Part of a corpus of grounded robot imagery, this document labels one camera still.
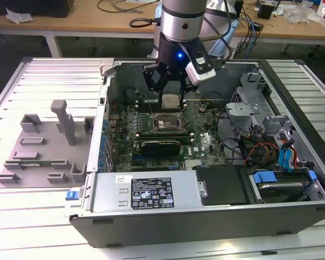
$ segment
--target table leg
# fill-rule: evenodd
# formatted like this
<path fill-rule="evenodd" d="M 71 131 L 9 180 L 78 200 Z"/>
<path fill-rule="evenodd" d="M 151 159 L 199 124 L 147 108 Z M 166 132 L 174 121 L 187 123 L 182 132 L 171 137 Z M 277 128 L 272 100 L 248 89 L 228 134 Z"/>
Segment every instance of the table leg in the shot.
<path fill-rule="evenodd" d="M 45 35 L 45 38 L 47 40 L 47 44 L 50 50 L 50 53 L 52 54 L 53 58 L 62 58 L 62 54 L 60 51 L 58 39 L 54 35 Z"/>
<path fill-rule="evenodd" d="M 283 48 L 281 49 L 281 53 L 285 54 L 290 46 L 290 43 L 286 43 L 283 45 Z"/>
<path fill-rule="evenodd" d="M 98 42 L 96 40 L 96 37 L 92 37 L 92 47 L 93 49 L 96 49 L 98 47 Z"/>

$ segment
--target paper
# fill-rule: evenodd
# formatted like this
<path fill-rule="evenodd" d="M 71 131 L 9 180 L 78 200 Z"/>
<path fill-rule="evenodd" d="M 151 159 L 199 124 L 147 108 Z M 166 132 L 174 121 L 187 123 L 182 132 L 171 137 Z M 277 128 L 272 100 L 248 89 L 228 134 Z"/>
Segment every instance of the paper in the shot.
<path fill-rule="evenodd" d="M 7 12 L 6 18 L 16 24 L 27 23 L 27 22 L 33 21 L 31 14 L 18 14 L 16 12 L 10 11 L 7 8 L 6 8 L 6 12 Z"/>
<path fill-rule="evenodd" d="M 316 11 L 311 11 L 308 15 L 307 15 L 307 19 L 311 20 L 311 21 L 315 21 L 315 22 L 319 22 L 320 21 L 320 16 L 318 15 L 318 13 Z"/>

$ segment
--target blue led light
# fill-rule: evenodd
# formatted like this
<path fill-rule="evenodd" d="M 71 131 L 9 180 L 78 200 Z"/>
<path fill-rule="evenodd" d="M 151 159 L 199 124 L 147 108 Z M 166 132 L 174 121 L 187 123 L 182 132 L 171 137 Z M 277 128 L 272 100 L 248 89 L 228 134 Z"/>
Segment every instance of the blue led light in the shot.
<path fill-rule="evenodd" d="M 184 53 L 180 52 L 180 53 L 177 53 L 177 57 L 179 59 L 182 59 L 184 57 Z"/>

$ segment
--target floor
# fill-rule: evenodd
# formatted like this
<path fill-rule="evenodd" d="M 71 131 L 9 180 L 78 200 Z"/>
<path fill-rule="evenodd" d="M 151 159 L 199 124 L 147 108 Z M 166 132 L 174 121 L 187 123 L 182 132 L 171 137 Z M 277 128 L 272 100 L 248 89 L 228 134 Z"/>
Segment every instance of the floor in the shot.
<path fill-rule="evenodd" d="M 0 36 L 0 92 L 10 79 L 21 57 L 50 57 L 48 46 L 39 36 Z M 97 38 L 97 49 L 92 48 L 91 38 L 60 37 L 64 57 L 146 57 L 153 48 L 153 40 L 140 39 L 133 43 L 124 38 Z M 257 43 L 250 59 L 302 59 L 321 79 L 325 77 L 325 46 L 313 57 L 313 45 L 293 44 L 286 54 L 280 52 L 281 44 Z"/>

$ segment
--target aluminum extrusion table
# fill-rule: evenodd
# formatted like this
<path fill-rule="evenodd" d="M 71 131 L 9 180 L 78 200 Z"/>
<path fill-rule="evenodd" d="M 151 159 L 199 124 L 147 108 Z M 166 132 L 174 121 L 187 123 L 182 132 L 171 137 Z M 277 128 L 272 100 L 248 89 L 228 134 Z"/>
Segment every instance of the aluminum extrusion table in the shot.
<path fill-rule="evenodd" d="M 95 115 L 103 80 L 100 61 L 35 58 L 18 66 L 0 96 L 0 171 L 21 132 L 23 114 L 38 113 L 42 120 L 56 121 L 51 102 L 66 99 L 75 121 Z M 325 86 L 305 65 L 291 60 L 269 63 L 325 140 Z M 112 64 L 113 59 L 106 59 L 108 68 Z M 325 258 L 325 220 L 296 235 L 95 249 L 64 216 L 67 190 L 0 190 L 0 259 Z M 277 254 L 263 255 L 264 250 Z"/>

